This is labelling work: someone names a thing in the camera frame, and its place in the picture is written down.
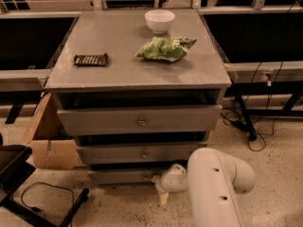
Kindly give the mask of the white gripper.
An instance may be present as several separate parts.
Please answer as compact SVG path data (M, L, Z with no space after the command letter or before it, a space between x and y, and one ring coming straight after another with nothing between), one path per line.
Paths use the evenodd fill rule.
M154 175L151 181L160 193L160 205L167 204L169 193L184 192L188 190L187 170L179 165L173 164L160 175Z

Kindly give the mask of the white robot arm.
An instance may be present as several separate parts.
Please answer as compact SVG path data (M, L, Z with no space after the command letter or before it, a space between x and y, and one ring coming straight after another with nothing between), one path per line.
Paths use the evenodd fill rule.
M190 155L187 167L174 164L152 181L162 205L170 193L189 193L195 227L245 227L237 196L252 191L256 174L242 159L199 148Z

